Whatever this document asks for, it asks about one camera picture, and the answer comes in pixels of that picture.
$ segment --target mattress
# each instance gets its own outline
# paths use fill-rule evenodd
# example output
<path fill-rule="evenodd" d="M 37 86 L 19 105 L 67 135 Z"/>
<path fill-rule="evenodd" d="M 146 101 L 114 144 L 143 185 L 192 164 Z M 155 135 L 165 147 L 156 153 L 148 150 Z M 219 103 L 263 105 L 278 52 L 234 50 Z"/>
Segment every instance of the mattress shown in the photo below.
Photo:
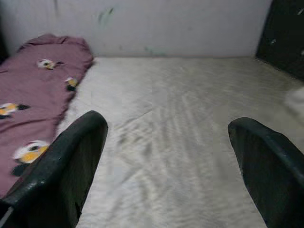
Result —
<path fill-rule="evenodd" d="M 252 58 L 96 58 L 58 129 L 89 110 L 109 124 L 77 228 L 265 228 L 227 126 L 251 117 L 304 151 L 283 106 L 301 86 Z"/>

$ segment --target folded blanket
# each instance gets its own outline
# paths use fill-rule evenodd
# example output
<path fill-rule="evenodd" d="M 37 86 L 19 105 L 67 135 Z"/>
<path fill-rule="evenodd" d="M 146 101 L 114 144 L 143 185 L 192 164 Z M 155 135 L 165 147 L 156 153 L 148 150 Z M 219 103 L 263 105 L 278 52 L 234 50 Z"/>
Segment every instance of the folded blanket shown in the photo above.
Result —
<path fill-rule="evenodd" d="M 0 198 L 52 143 L 92 62 L 83 39 L 46 34 L 0 66 Z"/>

